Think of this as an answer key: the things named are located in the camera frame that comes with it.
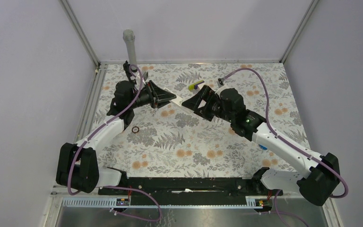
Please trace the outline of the white remote control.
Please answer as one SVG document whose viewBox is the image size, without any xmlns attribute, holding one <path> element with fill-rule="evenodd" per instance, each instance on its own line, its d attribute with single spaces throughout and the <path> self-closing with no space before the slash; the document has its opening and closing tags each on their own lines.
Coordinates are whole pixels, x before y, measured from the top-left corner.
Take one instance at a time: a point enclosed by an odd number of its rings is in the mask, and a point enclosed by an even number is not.
<svg viewBox="0 0 363 227">
<path fill-rule="evenodd" d="M 174 91 L 171 91 L 170 89 L 168 88 L 164 88 L 165 91 L 169 92 L 169 93 L 172 93 L 176 96 L 176 98 L 172 99 L 170 102 L 173 103 L 174 105 L 176 105 L 179 109 L 183 110 L 185 113 L 187 114 L 193 114 L 193 111 L 182 106 L 182 103 L 183 103 L 183 99 L 178 96 Z"/>
</svg>

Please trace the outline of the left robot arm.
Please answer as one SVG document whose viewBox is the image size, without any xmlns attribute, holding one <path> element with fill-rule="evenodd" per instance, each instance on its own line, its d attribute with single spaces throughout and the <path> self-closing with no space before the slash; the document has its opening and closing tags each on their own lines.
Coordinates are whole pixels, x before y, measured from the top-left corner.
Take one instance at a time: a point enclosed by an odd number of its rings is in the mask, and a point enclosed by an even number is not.
<svg viewBox="0 0 363 227">
<path fill-rule="evenodd" d="M 56 183 L 77 192 L 90 193 L 105 186 L 116 194 L 126 192 L 128 182 L 122 178 L 122 171 L 99 167 L 97 158 L 117 135 L 131 125 L 135 108 L 148 105 L 159 109 L 170 102 L 180 105 L 182 99 L 151 80 L 143 82 L 140 90 L 134 82 L 123 80 L 117 83 L 103 123 L 75 144 L 65 143 L 60 148 Z"/>
</svg>

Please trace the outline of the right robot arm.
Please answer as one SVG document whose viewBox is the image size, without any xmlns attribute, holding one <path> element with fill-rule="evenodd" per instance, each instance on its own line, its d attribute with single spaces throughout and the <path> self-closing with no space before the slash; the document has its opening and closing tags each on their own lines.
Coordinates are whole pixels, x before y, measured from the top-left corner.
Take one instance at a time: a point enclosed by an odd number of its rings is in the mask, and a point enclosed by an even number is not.
<svg viewBox="0 0 363 227">
<path fill-rule="evenodd" d="M 275 133 L 264 117 L 246 108 L 243 97 L 234 88 L 214 91 L 203 86 L 196 95 L 183 101 L 182 106 L 208 121 L 217 117 L 229 122 L 237 135 L 269 149 L 295 169 L 289 174 L 263 168 L 261 177 L 252 182 L 256 194 L 263 195 L 269 190 L 297 192 L 313 205 L 323 206 L 341 182 L 335 155 L 307 150 Z"/>
</svg>

